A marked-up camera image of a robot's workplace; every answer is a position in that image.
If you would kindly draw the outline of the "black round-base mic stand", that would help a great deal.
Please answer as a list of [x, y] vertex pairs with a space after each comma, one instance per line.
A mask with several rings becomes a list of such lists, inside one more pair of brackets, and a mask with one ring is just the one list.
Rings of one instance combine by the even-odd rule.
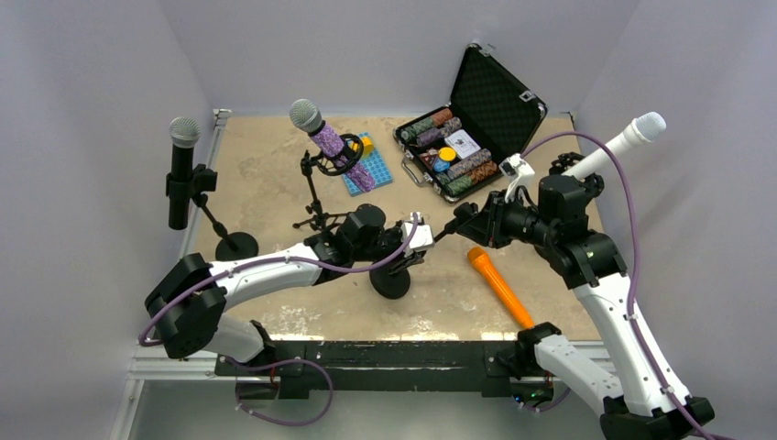
[[[400, 230], [402, 222], [398, 222], [390, 230]], [[435, 244], [444, 237], [452, 235], [455, 227], [456, 221], [453, 219], [446, 223], [439, 233], [435, 233], [432, 229]], [[405, 296], [411, 285], [409, 269], [394, 272], [393, 268], [377, 268], [369, 272], [369, 279], [375, 291], [390, 300], [397, 300]]]

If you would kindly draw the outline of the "orange microphone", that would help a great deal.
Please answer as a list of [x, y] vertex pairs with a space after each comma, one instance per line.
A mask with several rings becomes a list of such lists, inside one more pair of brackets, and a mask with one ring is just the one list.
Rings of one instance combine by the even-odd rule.
[[509, 287], [486, 251], [481, 247], [472, 247], [466, 255], [471, 267], [484, 279], [516, 323], [522, 329], [534, 327], [535, 322], [531, 314]]

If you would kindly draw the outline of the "purple glitter microphone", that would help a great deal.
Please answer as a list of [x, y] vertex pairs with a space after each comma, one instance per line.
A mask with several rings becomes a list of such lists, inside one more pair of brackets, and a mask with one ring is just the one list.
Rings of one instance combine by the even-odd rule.
[[375, 188], [374, 178], [361, 162], [362, 154], [353, 150], [348, 141], [323, 119], [320, 109], [312, 101], [296, 100], [291, 105], [289, 114], [291, 123], [305, 132], [339, 171], [344, 170], [345, 175], [360, 191], [368, 193]]

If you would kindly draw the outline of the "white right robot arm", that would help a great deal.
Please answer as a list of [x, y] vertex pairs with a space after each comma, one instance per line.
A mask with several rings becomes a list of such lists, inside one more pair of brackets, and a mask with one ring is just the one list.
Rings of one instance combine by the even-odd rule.
[[520, 331], [507, 366], [519, 375], [546, 371], [560, 379], [594, 411], [607, 439], [683, 439], [715, 411], [683, 385], [648, 330], [635, 335], [640, 312], [628, 300], [626, 263], [609, 236], [588, 226], [585, 209], [602, 189], [596, 175], [583, 181], [551, 175], [540, 180], [537, 204], [490, 192], [483, 207], [456, 207], [446, 228], [489, 248], [514, 240], [534, 246], [584, 306], [616, 372], [579, 353], [550, 323]]

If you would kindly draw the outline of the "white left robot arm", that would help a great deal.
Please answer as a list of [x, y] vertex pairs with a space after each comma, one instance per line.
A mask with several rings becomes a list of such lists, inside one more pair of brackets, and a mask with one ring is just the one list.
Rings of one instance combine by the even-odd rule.
[[249, 374], [263, 374], [273, 362], [266, 331], [227, 316], [227, 311], [264, 295], [318, 286], [346, 274], [393, 277], [434, 246], [432, 229], [419, 212], [390, 228], [384, 223], [379, 208], [363, 204], [335, 227], [281, 251], [228, 261], [186, 255], [146, 298], [150, 323], [138, 342], [161, 346], [173, 359], [201, 350], [226, 354]]

